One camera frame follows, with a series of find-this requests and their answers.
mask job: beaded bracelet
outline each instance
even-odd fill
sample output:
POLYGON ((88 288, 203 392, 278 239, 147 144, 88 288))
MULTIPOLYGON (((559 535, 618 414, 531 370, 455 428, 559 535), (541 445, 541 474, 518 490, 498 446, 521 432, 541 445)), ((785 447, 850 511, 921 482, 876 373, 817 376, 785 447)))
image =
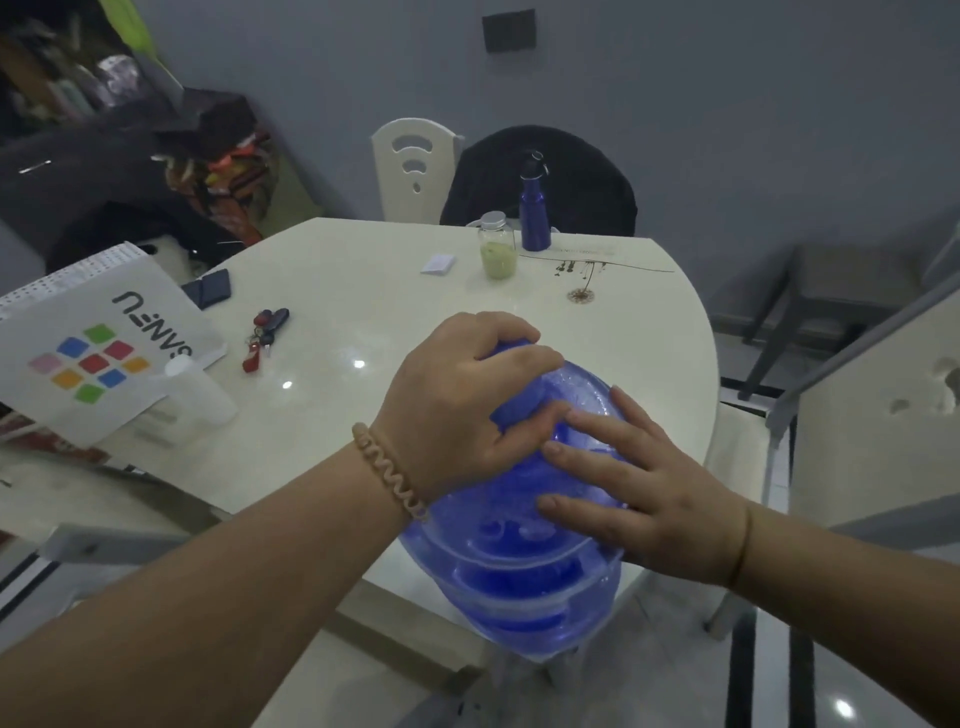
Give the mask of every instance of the beaded bracelet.
POLYGON ((418 521, 427 521, 430 518, 430 512, 427 511, 426 505, 410 488, 403 490, 403 475, 394 472, 394 461, 385 456, 383 448, 376 443, 370 434, 370 429, 363 423, 357 423, 353 426, 352 431, 353 442, 360 448, 364 459, 370 462, 373 468, 380 473, 383 481, 403 503, 407 513, 418 521))

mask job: blue metal bottle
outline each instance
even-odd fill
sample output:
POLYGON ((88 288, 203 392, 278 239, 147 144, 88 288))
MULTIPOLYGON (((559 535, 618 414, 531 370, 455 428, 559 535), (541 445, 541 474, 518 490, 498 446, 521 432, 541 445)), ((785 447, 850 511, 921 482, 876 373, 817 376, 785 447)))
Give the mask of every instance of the blue metal bottle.
POLYGON ((540 152, 531 152, 523 162, 520 178, 523 192, 520 194, 520 229, 523 249, 545 251, 550 247, 550 221, 546 216, 546 199, 540 189, 540 179, 550 172, 543 163, 540 152))

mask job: right hand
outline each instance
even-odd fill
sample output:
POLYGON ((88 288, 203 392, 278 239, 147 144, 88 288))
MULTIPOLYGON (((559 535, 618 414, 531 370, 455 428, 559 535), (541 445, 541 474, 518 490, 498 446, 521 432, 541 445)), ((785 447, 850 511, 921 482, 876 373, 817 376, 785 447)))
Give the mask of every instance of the right hand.
POLYGON ((572 531, 624 548, 643 567, 708 584, 732 586, 748 532, 749 501, 728 490, 670 442, 618 387, 613 403, 626 422, 571 410, 567 423, 614 447, 628 462, 548 442, 544 457, 628 508, 541 496, 540 513, 572 531))

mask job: left hand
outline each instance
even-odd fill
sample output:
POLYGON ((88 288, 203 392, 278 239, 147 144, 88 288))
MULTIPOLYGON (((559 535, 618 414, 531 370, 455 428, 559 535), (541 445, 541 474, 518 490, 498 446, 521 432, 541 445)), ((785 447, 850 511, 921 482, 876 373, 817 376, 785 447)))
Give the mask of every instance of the left hand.
POLYGON ((418 497, 430 503, 503 473, 550 438, 566 402, 550 402, 502 434, 490 419, 536 377, 563 366, 539 340, 513 314, 458 313, 403 360, 371 432, 418 497), (499 342, 519 339, 532 345, 489 356, 499 342))

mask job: black chair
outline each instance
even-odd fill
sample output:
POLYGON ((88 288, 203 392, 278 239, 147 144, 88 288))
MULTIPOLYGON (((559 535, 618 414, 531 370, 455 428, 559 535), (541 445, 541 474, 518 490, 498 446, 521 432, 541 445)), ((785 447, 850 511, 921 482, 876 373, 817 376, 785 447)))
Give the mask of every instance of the black chair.
POLYGON ((562 232, 632 237, 634 190, 604 154, 579 136, 549 127, 510 127, 481 139, 460 157, 441 225, 462 227, 485 212, 519 217, 520 167, 530 152, 543 154, 541 181, 550 225, 562 232))
POLYGON ((787 296, 783 318, 737 395, 748 400, 804 321, 830 319, 845 327, 837 350, 896 313, 923 292, 921 277, 900 255, 849 245, 805 244, 770 292, 746 335, 750 344, 777 301, 787 296))

